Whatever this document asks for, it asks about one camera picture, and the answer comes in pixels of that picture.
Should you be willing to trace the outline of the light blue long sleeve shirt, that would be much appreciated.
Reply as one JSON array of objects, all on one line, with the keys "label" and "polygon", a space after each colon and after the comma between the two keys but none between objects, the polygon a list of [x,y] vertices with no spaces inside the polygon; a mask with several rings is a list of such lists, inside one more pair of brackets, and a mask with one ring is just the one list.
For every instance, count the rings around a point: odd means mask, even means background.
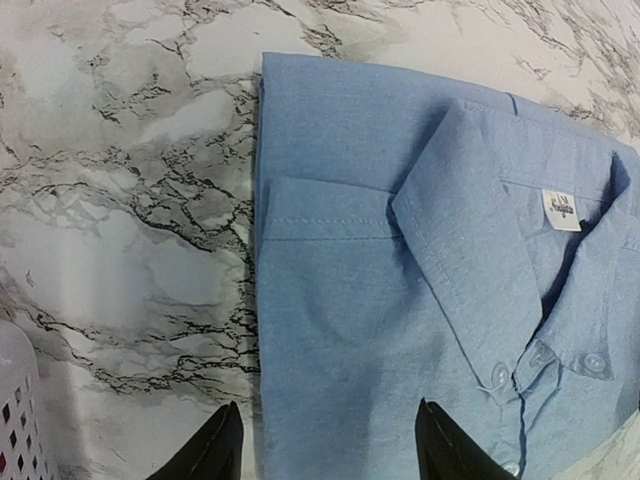
[{"label": "light blue long sleeve shirt", "polygon": [[546,479],[639,406],[639,156],[524,98],[267,53],[264,475],[415,479],[421,401]]}]

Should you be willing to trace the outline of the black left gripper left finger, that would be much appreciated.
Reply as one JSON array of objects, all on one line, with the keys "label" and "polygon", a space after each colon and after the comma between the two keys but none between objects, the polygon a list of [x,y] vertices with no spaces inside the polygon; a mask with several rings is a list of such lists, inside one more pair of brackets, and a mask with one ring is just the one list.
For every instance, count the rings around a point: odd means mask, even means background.
[{"label": "black left gripper left finger", "polygon": [[148,480],[239,480],[244,425],[236,402],[222,405]]}]

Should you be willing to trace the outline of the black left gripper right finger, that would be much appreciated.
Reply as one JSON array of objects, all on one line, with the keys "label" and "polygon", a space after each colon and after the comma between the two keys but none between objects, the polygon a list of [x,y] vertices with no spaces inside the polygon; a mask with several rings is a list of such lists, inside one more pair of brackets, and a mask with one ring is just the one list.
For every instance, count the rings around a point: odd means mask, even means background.
[{"label": "black left gripper right finger", "polygon": [[421,400],[415,439],[422,480],[514,479],[436,402]]}]

